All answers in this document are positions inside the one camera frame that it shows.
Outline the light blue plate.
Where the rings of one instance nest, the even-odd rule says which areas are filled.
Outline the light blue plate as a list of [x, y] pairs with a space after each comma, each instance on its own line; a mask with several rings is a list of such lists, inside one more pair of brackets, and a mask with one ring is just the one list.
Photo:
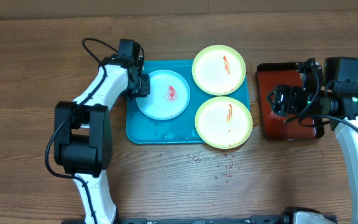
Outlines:
[[190, 102], [190, 87], [177, 72], [156, 70], [150, 75], [150, 94], [137, 98], [141, 112], [152, 119], [167, 120], [180, 115]]

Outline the yellow-green plate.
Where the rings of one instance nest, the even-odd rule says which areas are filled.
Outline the yellow-green plate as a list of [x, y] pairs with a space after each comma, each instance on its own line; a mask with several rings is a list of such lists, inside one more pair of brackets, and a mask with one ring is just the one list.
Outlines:
[[223, 96], [235, 92], [246, 79], [246, 63], [241, 54], [226, 45], [211, 45], [194, 58], [192, 76], [204, 92]]
[[198, 108], [195, 128], [206, 144], [218, 149], [232, 149], [247, 141], [253, 120], [249, 109], [239, 100], [217, 96]]

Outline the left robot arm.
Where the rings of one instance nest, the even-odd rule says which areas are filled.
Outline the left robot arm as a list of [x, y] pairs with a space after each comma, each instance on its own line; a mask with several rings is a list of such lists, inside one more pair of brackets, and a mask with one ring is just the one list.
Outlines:
[[147, 96], [144, 58], [112, 55], [98, 62], [98, 73], [83, 93], [55, 107], [54, 131], [45, 149], [45, 165], [59, 178], [74, 181], [85, 211], [83, 223], [115, 223], [107, 178], [112, 159], [109, 112], [116, 100]]

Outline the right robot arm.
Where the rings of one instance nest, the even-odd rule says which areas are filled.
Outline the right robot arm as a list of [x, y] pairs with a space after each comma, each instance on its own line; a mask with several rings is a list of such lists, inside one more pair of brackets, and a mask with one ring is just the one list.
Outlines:
[[278, 85], [267, 95], [273, 114], [289, 121], [329, 123], [342, 149], [352, 198], [352, 223], [358, 223], [358, 83], [331, 81], [312, 93], [299, 86]]

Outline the black and red tray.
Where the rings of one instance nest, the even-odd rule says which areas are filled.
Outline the black and red tray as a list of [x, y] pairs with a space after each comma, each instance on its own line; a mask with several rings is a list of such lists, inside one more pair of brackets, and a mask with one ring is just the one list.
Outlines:
[[265, 139], [268, 140], [307, 140], [323, 137], [324, 128], [314, 127], [321, 124], [320, 119], [304, 119], [301, 124], [297, 120], [285, 123], [286, 117], [277, 116], [267, 100], [268, 95], [274, 91], [277, 85], [302, 86], [303, 81], [297, 72], [295, 62], [287, 63], [261, 63], [256, 71], [257, 89], [259, 94], [260, 117]]

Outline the teal plastic tray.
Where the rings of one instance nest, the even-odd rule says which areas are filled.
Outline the teal plastic tray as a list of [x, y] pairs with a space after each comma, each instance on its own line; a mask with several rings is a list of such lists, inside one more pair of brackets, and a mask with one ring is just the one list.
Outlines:
[[[139, 109], [136, 99], [127, 102], [126, 134], [137, 144], [189, 144], [204, 142], [195, 128], [198, 108], [207, 100], [217, 97], [201, 90], [191, 74], [191, 60], [148, 61], [144, 72], [171, 70], [179, 73], [190, 87], [190, 102], [184, 112], [172, 119], [152, 119]], [[228, 97], [239, 100], [249, 109], [247, 84], [243, 83]]]

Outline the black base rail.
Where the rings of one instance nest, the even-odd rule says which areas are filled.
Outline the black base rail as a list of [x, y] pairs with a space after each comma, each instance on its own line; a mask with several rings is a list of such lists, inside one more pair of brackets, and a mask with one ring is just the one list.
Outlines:
[[290, 224], [295, 223], [289, 214], [253, 215], [249, 218], [215, 218], [215, 219], [164, 219], [147, 220], [146, 218], [115, 219], [113, 224]]

